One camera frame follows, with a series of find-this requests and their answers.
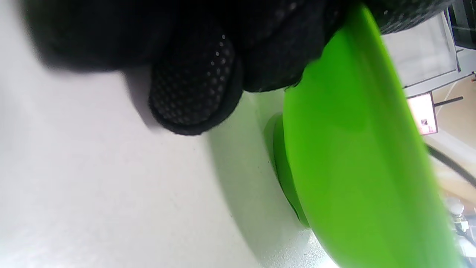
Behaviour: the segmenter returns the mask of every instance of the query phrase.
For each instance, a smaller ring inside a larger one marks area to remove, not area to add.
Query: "beige wall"
[[[464,100],[436,108],[439,133],[426,136],[425,141],[476,175],[476,83],[472,78],[433,92],[436,103],[459,96]],[[442,189],[472,208],[465,212],[474,213],[476,189],[442,163],[433,164]]]

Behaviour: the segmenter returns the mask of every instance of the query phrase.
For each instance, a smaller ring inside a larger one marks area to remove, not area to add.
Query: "glove finger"
[[[321,56],[347,11],[344,0],[310,0],[301,5],[292,0],[281,2],[286,3],[286,10],[276,6],[270,12],[275,15],[272,22],[243,32],[246,91],[270,91],[298,83],[305,66]]]
[[[240,59],[222,28],[204,9],[189,6],[152,68],[149,106],[165,128],[198,135],[234,111],[241,81]]]
[[[410,29],[432,18],[453,0],[366,0],[382,34]]]
[[[154,62],[164,50],[177,1],[25,0],[33,40],[46,64],[107,71]]]

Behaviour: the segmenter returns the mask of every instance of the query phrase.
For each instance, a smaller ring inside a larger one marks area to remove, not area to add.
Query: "gloved hand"
[[[39,51],[55,65],[108,71],[152,64],[149,106],[171,131],[224,121],[243,90],[299,82],[357,0],[27,0]],[[452,0],[365,0],[383,34]]]

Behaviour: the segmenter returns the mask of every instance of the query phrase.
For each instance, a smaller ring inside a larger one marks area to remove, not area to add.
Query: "black cable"
[[[431,145],[427,144],[426,146],[428,147],[428,151],[430,152],[430,155],[432,157],[438,159],[440,162],[445,164],[447,167],[454,170],[456,173],[458,173],[460,176],[462,176],[469,184],[471,184],[474,188],[476,188],[476,178],[473,175],[471,175],[471,173],[469,173],[467,170],[465,170],[458,163],[456,163],[451,158],[449,158],[447,155],[438,151],[437,149],[435,149]]]
[[[444,165],[447,167],[451,168],[453,171],[458,173],[460,176],[462,176],[469,184],[471,184],[474,188],[476,188],[476,178],[471,175],[467,170],[465,170],[461,165],[453,161],[451,158],[449,158],[447,155],[444,153],[438,151],[436,148],[432,147],[431,145],[426,145],[428,148],[428,152],[432,157],[437,159],[438,161],[442,162]],[[464,237],[468,242],[470,242],[474,247],[476,247],[476,242],[468,235],[466,234],[458,225],[455,224],[456,228],[456,234],[459,236]],[[466,265],[469,268],[474,268],[473,264],[464,256],[463,260],[466,263]]]

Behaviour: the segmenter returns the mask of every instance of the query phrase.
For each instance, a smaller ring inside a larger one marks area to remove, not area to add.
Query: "white surface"
[[[209,135],[150,129],[145,70],[44,69],[15,3],[0,1],[1,268],[335,266],[269,161],[282,93],[245,95]]]
[[[457,70],[455,43],[443,13],[383,39],[404,86]]]

